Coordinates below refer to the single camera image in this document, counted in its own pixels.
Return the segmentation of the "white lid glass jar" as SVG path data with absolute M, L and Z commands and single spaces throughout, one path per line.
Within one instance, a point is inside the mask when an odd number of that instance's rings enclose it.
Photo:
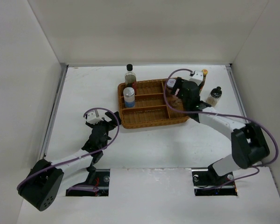
M 171 92 L 172 92 L 172 89 L 173 89 L 175 83 L 176 83 L 176 79 L 174 79 L 174 78 L 170 78 L 167 81 L 166 91 L 165 91 L 167 97 L 170 97 L 172 95 Z

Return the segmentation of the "black cap spice bottle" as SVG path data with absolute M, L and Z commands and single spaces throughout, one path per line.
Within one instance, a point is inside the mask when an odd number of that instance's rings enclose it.
M 216 106 L 218 101 L 220 100 L 222 96 L 222 89 L 220 86 L 217 86 L 216 88 L 212 89 L 209 96 L 206 99 L 206 103 L 211 106 Z

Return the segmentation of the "silver lid spice jar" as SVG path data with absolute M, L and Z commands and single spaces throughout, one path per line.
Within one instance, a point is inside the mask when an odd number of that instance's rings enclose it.
M 135 106 L 135 91 L 132 87 L 126 87 L 123 90 L 124 103 L 126 108 Z

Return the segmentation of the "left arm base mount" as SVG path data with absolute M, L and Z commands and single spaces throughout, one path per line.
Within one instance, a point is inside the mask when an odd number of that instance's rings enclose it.
M 66 190 L 66 196 L 88 196 L 100 197 L 109 196 L 110 169 L 87 169 L 88 176 L 84 182 L 77 183 L 73 189 Z

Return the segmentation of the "dark sauce bottle black cap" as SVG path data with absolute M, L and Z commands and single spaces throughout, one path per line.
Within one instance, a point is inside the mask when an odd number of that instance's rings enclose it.
M 125 74 L 125 86 L 133 88 L 135 94 L 137 94 L 137 80 L 136 80 L 136 75 L 133 72 L 133 65 L 127 64 L 126 70 L 127 72 Z

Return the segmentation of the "pink lid spice bottle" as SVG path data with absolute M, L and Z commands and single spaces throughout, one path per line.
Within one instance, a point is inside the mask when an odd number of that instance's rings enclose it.
M 177 108 L 177 107 L 179 107 L 180 105 L 182 105 L 182 100 L 179 99 L 176 95 L 171 95 L 169 104 L 170 104 L 173 108 Z

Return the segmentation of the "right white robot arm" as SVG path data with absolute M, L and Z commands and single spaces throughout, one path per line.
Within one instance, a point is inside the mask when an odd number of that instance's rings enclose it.
M 207 179 L 211 184 L 219 184 L 228 173 L 247 169 L 270 154 L 258 124 L 219 116 L 214 107 L 200 100 L 199 87 L 195 82 L 178 77 L 172 94 L 182 101 L 191 119 L 217 130 L 231 141 L 231 154 L 208 166 Z

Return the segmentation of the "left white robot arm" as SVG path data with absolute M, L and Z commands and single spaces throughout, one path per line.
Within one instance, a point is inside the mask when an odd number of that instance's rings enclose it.
M 91 134 L 76 153 L 56 161 L 39 160 L 28 176 L 17 186 L 18 194 L 37 210 L 46 210 L 59 194 L 97 195 L 102 178 L 96 177 L 94 165 L 102 158 L 103 151 L 113 142 L 112 130 L 119 131 L 119 112 L 106 110 L 99 116 L 99 108 L 84 114 Z

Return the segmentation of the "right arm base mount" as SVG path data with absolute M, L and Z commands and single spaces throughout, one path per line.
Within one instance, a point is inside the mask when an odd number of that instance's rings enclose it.
M 213 168 L 193 168 L 191 170 L 195 196 L 237 196 L 234 175 L 215 174 Z

